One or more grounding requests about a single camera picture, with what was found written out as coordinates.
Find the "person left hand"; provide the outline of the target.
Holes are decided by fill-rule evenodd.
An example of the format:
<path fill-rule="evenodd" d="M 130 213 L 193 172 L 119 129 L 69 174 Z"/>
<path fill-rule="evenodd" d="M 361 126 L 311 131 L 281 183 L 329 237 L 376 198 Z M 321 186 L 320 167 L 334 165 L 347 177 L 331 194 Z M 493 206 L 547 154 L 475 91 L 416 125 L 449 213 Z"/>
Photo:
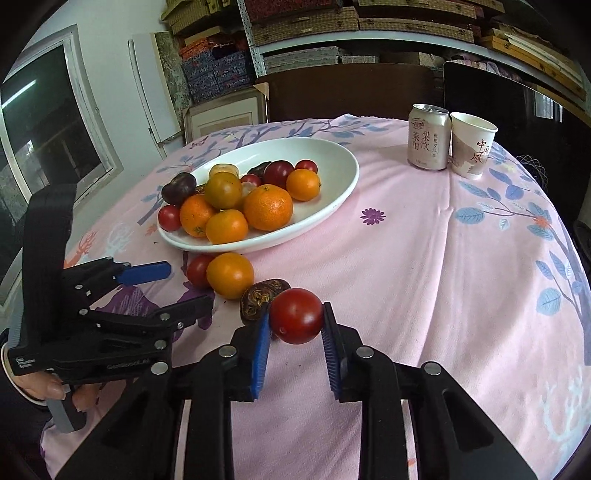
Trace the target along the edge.
<path fill-rule="evenodd" d="M 29 400 L 43 402 L 64 400 L 66 397 L 65 387 L 61 380 L 47 372 L 39 371 L 22 376 L 9 373 L 8 378 L 17 391 Z M 74 391 L 72 404 L 78 411 L 88 411 L 95 406 L 99 393 L 99 384 L 82 385 Z"/>

